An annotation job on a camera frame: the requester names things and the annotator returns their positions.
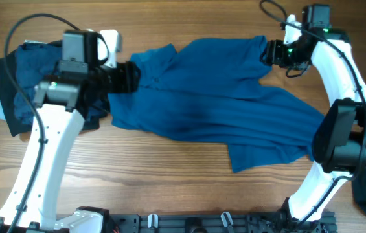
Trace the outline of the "blue polo shirt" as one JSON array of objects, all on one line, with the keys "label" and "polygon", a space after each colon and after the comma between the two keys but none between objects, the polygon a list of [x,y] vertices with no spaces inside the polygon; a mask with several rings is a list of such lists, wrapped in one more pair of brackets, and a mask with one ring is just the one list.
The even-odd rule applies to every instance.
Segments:
[{"label": "blue polo shirt", "polygon": [[226,144],[234,172],[310,155],[323,115],[284,89],[263,86],[264,36],[203,38],[133,54],[136,92],[108,96],[112,123],[173,140]]}]

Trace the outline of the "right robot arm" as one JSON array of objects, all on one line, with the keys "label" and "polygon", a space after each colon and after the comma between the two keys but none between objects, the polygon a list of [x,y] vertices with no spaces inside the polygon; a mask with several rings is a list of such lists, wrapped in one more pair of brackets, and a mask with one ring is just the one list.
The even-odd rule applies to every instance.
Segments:
[{"label": "right robot arm", "polygon": [[297,76],[315,67],[330,103],[312,141],[314,163],[273,217],[277,232],[313,232],[334,194],[366,168],[366,84],[347,33],[332,27],[330,13],[328,5],[312,4],[303,8],[300,21],[281,15],[284,39],[270,41],[261,55],[264,64]]}]

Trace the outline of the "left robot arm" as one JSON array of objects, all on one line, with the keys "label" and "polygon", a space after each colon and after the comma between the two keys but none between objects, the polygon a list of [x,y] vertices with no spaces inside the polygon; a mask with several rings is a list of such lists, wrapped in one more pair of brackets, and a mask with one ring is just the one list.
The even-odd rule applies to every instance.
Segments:
[{"label": "left robot arm", "polygon": [[0,209],[0,232],[113,232],[103,208],[82,206],[58,219],[56,206],[67,160],[90,106],[107,93],[132,93],[139,70],[118,63],[122,38],[116,30],[68,30],[59,73],[35,88],[34,121],[20,171]]}]

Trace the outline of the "folded navy blue garment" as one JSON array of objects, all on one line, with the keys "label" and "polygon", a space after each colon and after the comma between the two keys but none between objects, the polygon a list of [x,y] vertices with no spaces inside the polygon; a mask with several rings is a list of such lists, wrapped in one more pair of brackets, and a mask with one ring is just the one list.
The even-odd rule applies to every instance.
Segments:
[{"label": "folded navy blue garment", "polygon": [[[62,48],[45,43],[24,43],[15,52],[16,80],[18,85],[27,94],[29,100],[35,95],[34,87],[45,77],[52,74],[54,66],[62,58]],[[107,113],[100,109],[106,108],[106,104],[97,101],[90,108],[86,122],[106,117]],[[20,93],[14,97],[14,115],[22,124],[32,125],[33,114]]]}]

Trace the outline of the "folded black garment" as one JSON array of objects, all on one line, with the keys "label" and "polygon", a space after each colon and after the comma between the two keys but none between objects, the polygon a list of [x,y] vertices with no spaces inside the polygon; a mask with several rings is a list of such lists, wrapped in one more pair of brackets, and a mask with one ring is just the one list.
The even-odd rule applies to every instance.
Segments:
[{"label": "folded black garment", "polygon": [[[46,43],[61,47],[60,41],[54,41]],[[14,115],[14,97],[18,93],[17,89],[12,85],[10,81],[7,69],[14,78],[16,78],[16,50],[8,54],[6,58],[0,59],[0,102],[5,114],[5,122],[8,126],[10,134],[15,137],[19,134],[29,132],[32,129],[32,125],[22,124]]]}]

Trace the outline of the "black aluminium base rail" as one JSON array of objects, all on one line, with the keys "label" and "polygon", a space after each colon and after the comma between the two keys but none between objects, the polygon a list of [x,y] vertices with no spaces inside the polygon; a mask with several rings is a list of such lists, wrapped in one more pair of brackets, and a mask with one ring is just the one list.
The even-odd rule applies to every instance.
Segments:
[{"label": "black aluminium base rail", "polygon": [[133,233],[184,233],[184,232],[239,232],[239,233],[271,233],[271,232],[313,232],[337,233],[335,213],[325,212],[319,221],[305,223],[298,229],[282,228],[275,222],[275,212],[255,212],[251,214],[202,215],[158,215],[150,214],[112,214],[115,224],[114,232]]}]

